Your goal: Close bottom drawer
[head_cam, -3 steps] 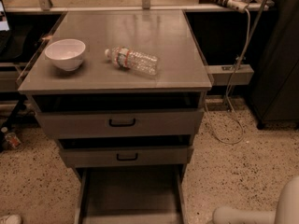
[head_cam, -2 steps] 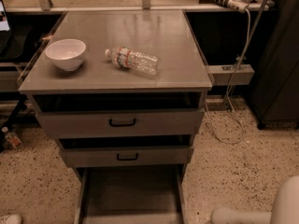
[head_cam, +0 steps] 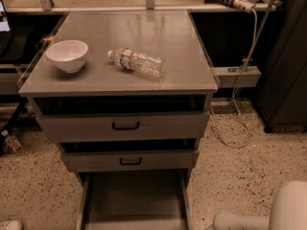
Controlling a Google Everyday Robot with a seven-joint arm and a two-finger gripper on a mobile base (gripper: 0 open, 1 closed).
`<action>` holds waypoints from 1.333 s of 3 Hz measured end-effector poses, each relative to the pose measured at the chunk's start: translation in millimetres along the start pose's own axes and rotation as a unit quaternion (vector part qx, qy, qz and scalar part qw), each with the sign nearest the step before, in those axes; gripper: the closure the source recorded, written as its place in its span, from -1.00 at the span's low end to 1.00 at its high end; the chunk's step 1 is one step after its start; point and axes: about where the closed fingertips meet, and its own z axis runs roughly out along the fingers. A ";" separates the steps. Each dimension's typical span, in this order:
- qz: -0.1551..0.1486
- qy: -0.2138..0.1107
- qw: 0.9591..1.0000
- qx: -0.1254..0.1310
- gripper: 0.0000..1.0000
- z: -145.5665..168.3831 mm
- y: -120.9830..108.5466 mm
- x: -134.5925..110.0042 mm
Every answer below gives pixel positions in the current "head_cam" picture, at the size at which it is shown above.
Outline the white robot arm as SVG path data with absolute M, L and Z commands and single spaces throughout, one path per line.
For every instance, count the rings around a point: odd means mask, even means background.
M 222 212 L 206 230 L 307 230 L 307 182 L 290 181 L 276 192 L 268 217 Z

